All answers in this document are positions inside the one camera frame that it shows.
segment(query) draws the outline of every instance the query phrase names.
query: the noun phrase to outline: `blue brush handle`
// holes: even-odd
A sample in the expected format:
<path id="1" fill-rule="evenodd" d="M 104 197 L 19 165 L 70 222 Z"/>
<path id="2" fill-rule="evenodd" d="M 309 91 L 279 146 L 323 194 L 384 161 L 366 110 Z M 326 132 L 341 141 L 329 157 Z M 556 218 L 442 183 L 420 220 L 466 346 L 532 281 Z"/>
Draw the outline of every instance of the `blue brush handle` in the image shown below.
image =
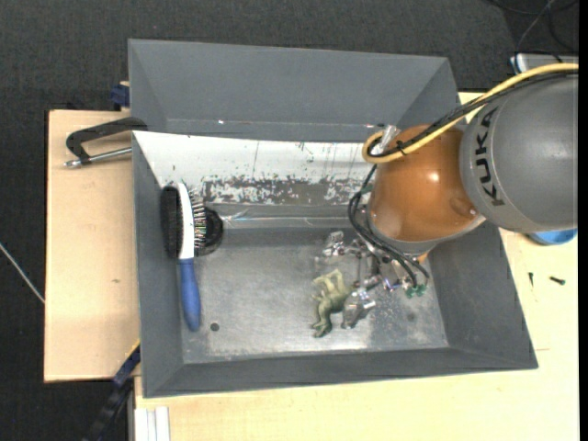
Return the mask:
<path id="1" fill-rule="evenodd" d="M 187 327 L 195 332 L 200 326 L 200 293 L 194 274 L 194 259 L 178 260 L 182 292 L 182 308 Z"/>

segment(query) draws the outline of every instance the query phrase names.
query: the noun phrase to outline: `blue object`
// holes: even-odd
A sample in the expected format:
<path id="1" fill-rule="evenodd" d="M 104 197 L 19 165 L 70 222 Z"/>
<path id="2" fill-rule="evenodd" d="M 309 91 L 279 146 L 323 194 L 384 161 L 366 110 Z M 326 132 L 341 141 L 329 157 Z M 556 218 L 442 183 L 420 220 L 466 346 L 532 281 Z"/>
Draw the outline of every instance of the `blue object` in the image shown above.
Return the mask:
<path id="1" fill-rule="evenodd" d="M 569 242 L 578 233 L 578 229 L 568 229 L 565 231 L 549 231 L 529 233 L 528 237 L 542 245 L 559 245 Z"/>
<path id="2" fill-rule="evenodd" d="M 130 106 L 130 89 L 125 85 L 115 85 L 110 90 L 110 101 L 121 106 Z"/>
<path id="3" fill-rule="evenodd" d="M 195 332 L 200 326 L 200 293 L 194 273 L 194 259 L 178 260 L 180 265 L 180 283 L 182 294 L 182 309 L 187 327 Z"/>

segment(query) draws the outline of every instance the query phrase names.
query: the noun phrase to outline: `stain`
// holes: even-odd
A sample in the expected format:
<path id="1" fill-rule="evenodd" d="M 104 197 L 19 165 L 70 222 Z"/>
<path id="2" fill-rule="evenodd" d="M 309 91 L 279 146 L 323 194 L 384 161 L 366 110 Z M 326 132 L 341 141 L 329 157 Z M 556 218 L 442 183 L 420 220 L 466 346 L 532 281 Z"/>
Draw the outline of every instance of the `stain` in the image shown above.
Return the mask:
<path id="1" fill-rule="evenodd" d="M 212 203 L 339 206 L 361 187 L 361 180 L 324 177 L 310 180 L 294 175 L 255 179 L 239 175 L 203 179 L 200 195 Z"/>

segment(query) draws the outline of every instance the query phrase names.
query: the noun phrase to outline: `kuka logo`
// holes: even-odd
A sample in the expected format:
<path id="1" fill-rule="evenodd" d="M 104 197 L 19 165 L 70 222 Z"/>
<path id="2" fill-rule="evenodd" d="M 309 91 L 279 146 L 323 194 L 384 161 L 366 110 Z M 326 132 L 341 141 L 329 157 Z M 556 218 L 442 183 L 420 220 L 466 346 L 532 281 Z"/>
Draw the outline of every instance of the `kuka logo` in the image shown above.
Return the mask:
<path id="1" fill-rule="evenodd" d="M 481 187 L 484 192 L 492 198 L 492 205 L 493 206 L 502 206 L 504 201 L 502 201 L 498 197 L 498 191 L 496 190 L 496 186 L 492 181 L 492 174 L 490 172 L 490 166 L 488 164 L 488 159 L 486 158 L 487 149 L 484 145 L 486 140 L 488 139 L 488 128 L 490 127 L 490 123 L 492 121 L 492 116 L 496 112 L 496 109 L 490 111 L 486 116 L 484 116 L 481 120 L 481 125 L 485 128 L 484 135 L 480 136 L 478 134 L 476 136 L 476 143 L 478 144 L 478 148 L 476 149 L 476 165 L 478 167 L 483 167 L 484 173 L 480 176 L 480 183 Z"/>

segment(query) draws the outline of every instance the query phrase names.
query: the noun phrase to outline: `brush bristles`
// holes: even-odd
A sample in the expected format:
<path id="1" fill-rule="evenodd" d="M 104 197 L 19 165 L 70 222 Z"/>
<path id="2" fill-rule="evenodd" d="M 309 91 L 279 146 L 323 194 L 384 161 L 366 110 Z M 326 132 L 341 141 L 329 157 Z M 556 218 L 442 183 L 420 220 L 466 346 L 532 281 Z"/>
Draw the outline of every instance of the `brush bristles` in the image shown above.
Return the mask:
<path id="1" fill-rule="evenodd" d="M 194 217 L 194 250 L 198 252 L 206 244 L 206 209 L 202 197 L 194 189 L 188 195 Z"/>

